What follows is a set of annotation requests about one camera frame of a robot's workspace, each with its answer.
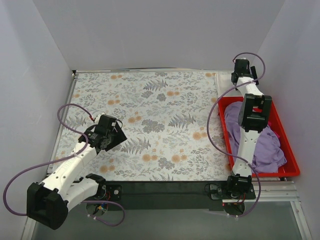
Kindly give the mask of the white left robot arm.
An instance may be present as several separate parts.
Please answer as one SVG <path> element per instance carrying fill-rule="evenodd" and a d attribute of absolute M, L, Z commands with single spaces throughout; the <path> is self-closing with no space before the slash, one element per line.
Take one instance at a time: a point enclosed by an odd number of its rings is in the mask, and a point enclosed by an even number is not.
<path fill-rule="evenodd" d="M 101 151 L 109 151 L 127 140 L 117 118 L 101 113 L 94 124 L 81 135 L 70 155 L 40 183 L 27 189 L 26 215 L 51 228 L 58 229 L 68 213 L 83 201 L 104 212 L 111 191 L 100 175 L 90 173 L 75 182 L 82 170 Z"/>

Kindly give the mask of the white t shirt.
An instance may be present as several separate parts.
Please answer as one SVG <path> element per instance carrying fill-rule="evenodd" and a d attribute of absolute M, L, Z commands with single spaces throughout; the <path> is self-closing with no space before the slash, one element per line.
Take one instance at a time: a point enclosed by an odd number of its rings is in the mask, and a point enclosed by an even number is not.
<path fill-rule="evenodd" d="M 227 90 L 232 88 L 234 85 L 231 81 L 230 71 L 219 71 L 215 73 L 215 86 L 217 90 L 217 96 L 220 97 Z"/>

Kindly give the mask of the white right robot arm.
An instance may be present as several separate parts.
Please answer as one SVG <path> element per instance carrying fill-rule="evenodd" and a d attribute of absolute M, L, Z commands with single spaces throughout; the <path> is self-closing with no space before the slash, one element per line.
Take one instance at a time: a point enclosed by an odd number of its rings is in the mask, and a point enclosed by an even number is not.
<path fill-rule="evenodd" d="M 264 95 L 257 87 L 255 68 L 247 59 L 235 59 L 231 82 L 243 96 L 239 110 L 240 140 L 226 192 L 232 199 L 244 197 L 253 191 L 252 163 L 261 132 L 267 127 L 272 97 Z"/>

